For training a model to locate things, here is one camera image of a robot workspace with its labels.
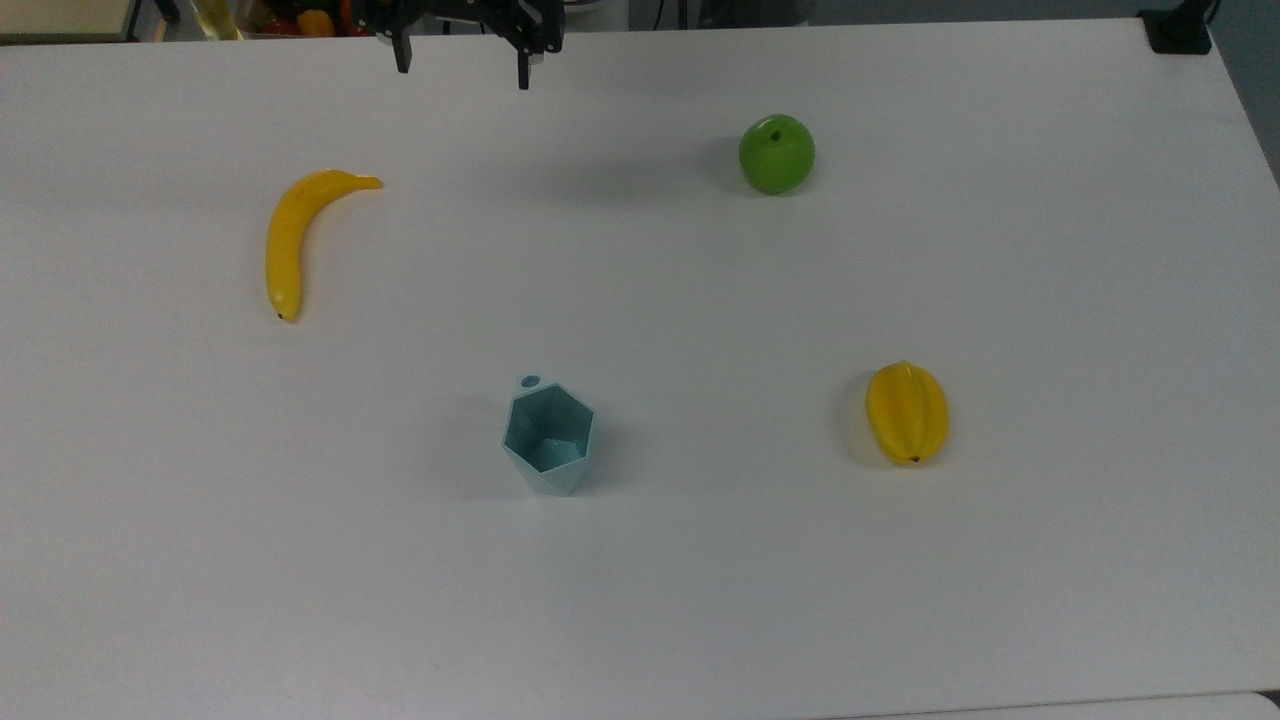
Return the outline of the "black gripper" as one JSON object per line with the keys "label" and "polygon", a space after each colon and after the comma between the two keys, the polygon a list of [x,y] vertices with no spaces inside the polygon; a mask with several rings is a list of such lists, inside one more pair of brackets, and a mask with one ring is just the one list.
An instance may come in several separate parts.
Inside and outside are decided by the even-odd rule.
{"label": "black gripper", "polygon": [[401,74],[412,63],[410,28],[424,17],[468,22],[506,40],[517,50],[517,86],[530,90],[531,54],[559,53],[564,38],[562,1],[356,1],[355,22],[388,38]]}

